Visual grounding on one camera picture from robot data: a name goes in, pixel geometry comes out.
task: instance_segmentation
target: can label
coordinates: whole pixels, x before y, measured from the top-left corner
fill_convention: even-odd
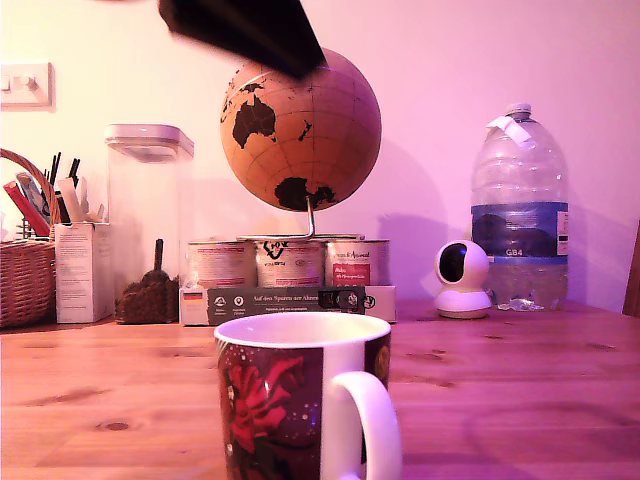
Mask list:
[[[251,242],[192,243],[191,277],[205,288],[255,287],[255,246]]]
[[[471,207],[473,241],[494,263],[567,264],[569,206],[526,202]]]
[[[328,242],[327,286],[390,285],[388,241]]]
[[[314,241],[257,242],[258,286],[321,287],[324,275],[322,244]]]

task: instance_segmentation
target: bottle cap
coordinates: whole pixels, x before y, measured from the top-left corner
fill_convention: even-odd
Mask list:
[[[531,105],[528,103],[512,103],[507,105],[505,115],[513,115],[514,113],[531,113]]]

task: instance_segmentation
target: pink wall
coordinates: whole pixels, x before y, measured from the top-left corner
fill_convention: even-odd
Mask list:
[[[621,310],[640,217],[640,2],[303,4],[320,42],[368,78],[383,120],[376,167],[317,215],[321,231],[390,238],[399,295],[435,295],[433,256],[468,235],[484,125],[526,101],[567,157],[570,298]],[[218,115],[240,60],[172,39],[155,1],[4,0],[1,52],[56,70],[55,107],[4,111],[2,145],[41,169],[58,150],[81,157],[91,202],[106,200],[105,124],[169,123],[196,144],[199,236],[301,228],[300,215],[246,192],[225,160]],[[12,175],[5,161],[3,183]]]

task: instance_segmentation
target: blue label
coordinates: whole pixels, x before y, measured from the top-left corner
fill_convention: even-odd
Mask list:
[[[476,205],[473,241],[495,263],[566,264],[568,211],[565,202]]]

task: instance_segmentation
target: plastic bottle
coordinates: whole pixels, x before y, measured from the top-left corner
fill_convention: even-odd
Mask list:
[[[566,163],[526,103],[487,125],[472,178],[472,236],[489,256],[499,309],[557,310],[567,295]]]

